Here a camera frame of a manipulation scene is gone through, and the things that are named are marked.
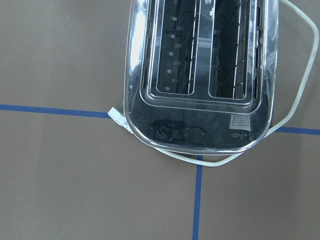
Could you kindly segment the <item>cream toaster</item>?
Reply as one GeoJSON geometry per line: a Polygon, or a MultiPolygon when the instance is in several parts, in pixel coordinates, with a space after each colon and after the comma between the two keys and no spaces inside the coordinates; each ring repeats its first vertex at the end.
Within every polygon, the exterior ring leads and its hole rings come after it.
{"type": "Polygon", "coordinates": [[[267,134],[274,105],[277,0],[133,0],[124,115],[146,145],[232,155],[267,134]]]}

